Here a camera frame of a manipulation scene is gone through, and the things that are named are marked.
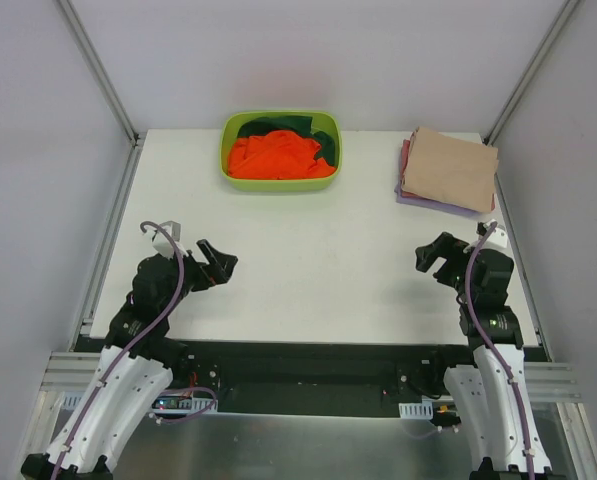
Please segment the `left aluminium frame post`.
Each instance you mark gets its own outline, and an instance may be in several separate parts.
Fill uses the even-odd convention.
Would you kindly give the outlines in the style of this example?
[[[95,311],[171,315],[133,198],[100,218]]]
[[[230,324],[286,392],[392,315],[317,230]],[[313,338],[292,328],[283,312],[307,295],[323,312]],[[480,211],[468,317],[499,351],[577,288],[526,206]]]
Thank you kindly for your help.
[[[102,96],[116,122],[132,146],[138,144],[140,134],[131,121],[106,68],[80,18],[74,4],[69,0],[57,0],[55,5],[62,15],[73,40],[92,74]]]

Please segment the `dark green t shirt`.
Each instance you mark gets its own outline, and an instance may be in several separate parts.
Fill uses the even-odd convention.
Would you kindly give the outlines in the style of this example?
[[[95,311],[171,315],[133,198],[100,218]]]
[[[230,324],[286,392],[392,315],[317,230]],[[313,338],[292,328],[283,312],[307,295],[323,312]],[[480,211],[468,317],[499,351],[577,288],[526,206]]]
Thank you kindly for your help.
[[[312,125],[313,117],[304,115],[262,116],[245,122],[238,130],[237,138],[264,136],[269,133],[288,130],[302,138],[315,140],[319,145],[314,158],[322,158],[329,166],[338,166],[338,147],[334,138],[327,132]]]

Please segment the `green plastic bin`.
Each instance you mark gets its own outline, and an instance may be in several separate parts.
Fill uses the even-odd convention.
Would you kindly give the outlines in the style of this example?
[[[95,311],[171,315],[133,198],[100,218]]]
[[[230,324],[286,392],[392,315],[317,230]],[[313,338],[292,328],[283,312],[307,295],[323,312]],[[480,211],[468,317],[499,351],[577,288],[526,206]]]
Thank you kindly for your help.
[[[248,111],[226,122],[221,170],[247,192],[308,192],[328,187],[342,166],[336,119],[322,111]]]

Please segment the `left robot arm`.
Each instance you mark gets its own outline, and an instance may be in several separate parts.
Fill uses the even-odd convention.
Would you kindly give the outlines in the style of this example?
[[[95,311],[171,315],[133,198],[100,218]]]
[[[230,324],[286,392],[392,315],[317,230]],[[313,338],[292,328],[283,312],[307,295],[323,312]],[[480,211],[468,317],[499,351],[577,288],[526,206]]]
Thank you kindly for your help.
[[[189,347],[168,338],[168,318],[190,293],[227,283],[238,259],[197,243],[204,260],[174,247],[142,260],[123,305],[109,324],[98,365],[80,402],[43,453],[28,455],[26,479],[110,479],[120,455],[154,402],[164,394],[201,393]]]

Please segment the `orange t shirt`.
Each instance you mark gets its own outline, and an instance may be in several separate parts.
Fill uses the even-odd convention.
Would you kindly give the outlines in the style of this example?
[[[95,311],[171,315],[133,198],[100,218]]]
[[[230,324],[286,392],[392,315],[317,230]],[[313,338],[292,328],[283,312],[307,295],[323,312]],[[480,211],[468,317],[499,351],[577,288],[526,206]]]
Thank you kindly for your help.
[[[264,136],[240,138],[227,160],[230,177],[245,180],[301,180],[324,178],[335,169],[314,158],[320,145],[313,139],[280,130]]]

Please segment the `aluminium frame post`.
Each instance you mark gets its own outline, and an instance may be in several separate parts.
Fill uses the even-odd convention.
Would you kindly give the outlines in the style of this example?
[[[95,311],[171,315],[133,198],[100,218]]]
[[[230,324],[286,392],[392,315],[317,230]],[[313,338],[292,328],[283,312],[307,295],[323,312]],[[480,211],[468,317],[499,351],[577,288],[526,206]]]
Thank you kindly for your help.
[[[102,96],[116,122],[132,146],[138,144],[140,134],[131,121],[106,68],[80,18],[74,4],[69,0],[57,0],[55,5],[62,15],[73,40],[92,74]]]
[[[582,4],[583,1],[581,0],[566,0],[562,2],[556,16],[549,25],[545,35],[539,42],[536,50],[523,70],[523,73],[511,91],[511,94],[504,103],[502,110],[496,117],[492,127],[484,136],[483,142],[485,145],[491,146],[497,141],[504,127],[519,107],[530,85],[540,72],[544,62],[551,54],[556,43],[563,35],[565,29],[570,24],[572,18]]]

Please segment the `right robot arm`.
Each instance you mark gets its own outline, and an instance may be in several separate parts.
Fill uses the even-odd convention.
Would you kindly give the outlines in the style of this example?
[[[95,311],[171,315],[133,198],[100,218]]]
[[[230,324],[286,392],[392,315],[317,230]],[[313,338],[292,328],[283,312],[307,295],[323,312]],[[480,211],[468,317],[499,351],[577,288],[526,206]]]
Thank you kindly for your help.
[[[479,224],[478,235],[468,243],[443,232],[415,251],[420,272],[443,262],[433,277],[457,294],[473,358],[469,365],[432,365],[428,382],[452,396],[472,456],[471,478],[553,479],[530,405],[519,320],[507,304],[515,264],[501,250],[505,233],[496,222]]]

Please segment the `front aluminium rail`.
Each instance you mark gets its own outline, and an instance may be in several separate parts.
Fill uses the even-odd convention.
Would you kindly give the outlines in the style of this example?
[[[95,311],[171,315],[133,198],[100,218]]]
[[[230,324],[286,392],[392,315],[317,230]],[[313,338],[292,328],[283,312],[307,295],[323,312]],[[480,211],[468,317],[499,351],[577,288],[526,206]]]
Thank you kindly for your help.
[[[53,352],[40,390],[84,392],[99,362],[99,353]],[[527,362],[525,380],[530,398],[539,403],[580,403],[581,388],[573,368],[566,363]]]

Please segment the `beige folded t shirt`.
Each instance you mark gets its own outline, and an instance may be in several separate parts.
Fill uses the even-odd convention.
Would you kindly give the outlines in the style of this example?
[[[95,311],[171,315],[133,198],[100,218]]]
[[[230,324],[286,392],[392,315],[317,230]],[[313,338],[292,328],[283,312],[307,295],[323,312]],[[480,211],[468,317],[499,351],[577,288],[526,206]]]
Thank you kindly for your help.
[[[498,149],[427,127],[410,136],[402,191],[479,213],[495,207]]]

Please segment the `right aluminium frame post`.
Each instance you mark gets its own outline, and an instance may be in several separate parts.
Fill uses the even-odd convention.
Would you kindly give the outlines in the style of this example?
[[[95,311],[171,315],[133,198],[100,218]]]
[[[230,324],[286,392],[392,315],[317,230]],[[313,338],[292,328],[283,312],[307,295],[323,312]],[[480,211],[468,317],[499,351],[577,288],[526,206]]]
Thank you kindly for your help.
[[[497,141],[504,127],[519,107],[530,85],[540,72],[544,62],[551,54],[556,43],[563,35],[565,29],[570,24],[572,18],[582,4],[583,1],[581,0],[566,0],[562,2],[556,16],[549,25],[545,35],[539,42],[536,50],[523,70],[523,73],[511,91],[511,94],[504,103],[502,110],[496,117],[492,127],[484,136],[483,142],[485,145],[491,146]]]

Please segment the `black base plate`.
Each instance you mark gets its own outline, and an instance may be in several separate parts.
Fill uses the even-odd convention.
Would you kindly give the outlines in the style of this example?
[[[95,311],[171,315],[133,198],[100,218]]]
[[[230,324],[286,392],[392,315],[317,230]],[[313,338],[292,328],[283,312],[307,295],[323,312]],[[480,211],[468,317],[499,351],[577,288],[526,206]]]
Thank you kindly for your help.
[[[395,418],[404,403],[446,394],[462,345],[190,341],[173,386],[201,386],[221,413]]]

